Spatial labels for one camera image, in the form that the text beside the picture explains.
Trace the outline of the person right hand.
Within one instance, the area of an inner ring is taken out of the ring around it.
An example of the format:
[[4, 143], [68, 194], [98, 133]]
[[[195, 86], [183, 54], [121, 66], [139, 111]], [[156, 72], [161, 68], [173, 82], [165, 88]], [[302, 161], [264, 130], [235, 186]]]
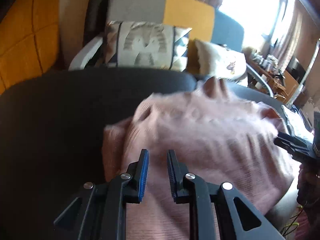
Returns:
[[319, 200], [319, 169], [301, 164], [298, 175], [297, 202], [304, 206]]

